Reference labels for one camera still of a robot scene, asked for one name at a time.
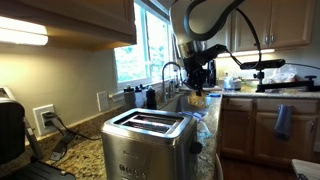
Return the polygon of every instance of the granite countertop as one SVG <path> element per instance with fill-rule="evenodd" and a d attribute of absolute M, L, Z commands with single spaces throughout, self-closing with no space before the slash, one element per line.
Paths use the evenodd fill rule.
<path fill-rule="evenodd" d="M 223 97 L 274 97 L 318 99 L 320 92 L 283 90 L 280 93 L 256 93 L 254 88 L 243 87 L 241 91 L 212 91 Z M 217 151 L 218 126 L 222 96 L 215 98 L 206 116 L 203 117 L 212 136 L 205 139 L 205 146 L 198 155 L 198 180 L 211 180 L 215 173 L 215 153 Z M 102 142 L 81 140 L 68 150 L 66 156 L 54 166 L 73 173 L 77 179 L 106 179 Z"/>
<path fill-rule="evenodd" d="M 259 98 L 297 98 L 297 99 L 319 99 L 320 92 L 304 92 L 301 89 L 286 88 L 273 92 L 256 92 L 256 88 L 242 86 L 240 91 L 214 91 L 223 94 L 224 97 L 259 97 Z"/>
<path fill-rule="evenodd" d="M 207 115 L 203 117 L 212 135 L 204 139 L 205 146 L 198 155 L 198 180 L 211 180 L 214 176 L 221 99 L 214 98 Z M 54 166 L 74 174 L 77 179 L 106 179 L 102 141 L 82 140 L 75 143 Z"/>

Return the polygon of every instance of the upper cabinet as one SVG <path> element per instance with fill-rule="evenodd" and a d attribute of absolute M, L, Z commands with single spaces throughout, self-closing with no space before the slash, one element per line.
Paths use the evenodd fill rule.
<path fill-rule="evenodd" d="M 246 0 L 239 9 L 252 21 L 262 49 L 310 43 L 316 0 Z M 234 51 L 255 50 L 252 33 L 240 13 L 234 18 Z"/>
<path fill-rule="evenodd" d="M 0 15 L 46 26 L 47 46 L 100 50 L 136 44 L 133 0 L 0 0 Z"/>
<path fill-rule="evenodd" d="M 223 28 L 211 39 L 207 41 L 208 47 L 216 44 L 227 46 L 231 50 L 231 17 L 228 18 Z"/>

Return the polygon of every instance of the faucet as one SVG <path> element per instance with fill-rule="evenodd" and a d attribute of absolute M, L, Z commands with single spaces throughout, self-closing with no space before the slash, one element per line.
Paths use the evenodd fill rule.
<path fill-rule="evenodd" d="M 178 63 L 176 62 L 167 62 L 163 67 L 162 67 L 162 100 L 163 102 L 167 102 L 167 96 L 166 96 L 166 86 L 165 86 L 165 83 L 164 83 L 164 69 L 168 66 L 168 65 L 175 65 L 179 68 L 179 73 L 180 73 L 180 80 L 182 82 L 182 76 L 181 76 L 181 68 L 179 66 Z"/>

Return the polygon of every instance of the wall outlet cover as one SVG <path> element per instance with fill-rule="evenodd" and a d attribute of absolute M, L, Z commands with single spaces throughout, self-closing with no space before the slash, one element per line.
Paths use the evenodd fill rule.
<path fill-rule="evenodd" d="M 97 93 L 97 101 L 99 111 L 105 111 L 108 109 L 108 93 L 107 91 Z"/>
<path fill-rule="evenodd" d="M 53 104 L 49 104 L 46 106 L 41 106 L 33 109 L 33 115 L 36 121 L 37 130 L 40 136 L 44 136 L 56 131 L 54 127 L 46 127 L 44 125 L 45 120 L 43 119 L 42 114 L 45 112 L 54 112 Z"/>

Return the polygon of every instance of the toaster lever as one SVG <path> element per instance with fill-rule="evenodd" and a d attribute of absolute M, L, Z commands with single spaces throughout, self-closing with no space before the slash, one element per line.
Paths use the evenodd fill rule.
<path fill-rule="evenodd" d="M 190 144 L 190 152 L 192 154 L 200 154 L 202 151 L 202 144 L 197 142 L 197 141 L 194 141 Z"/>

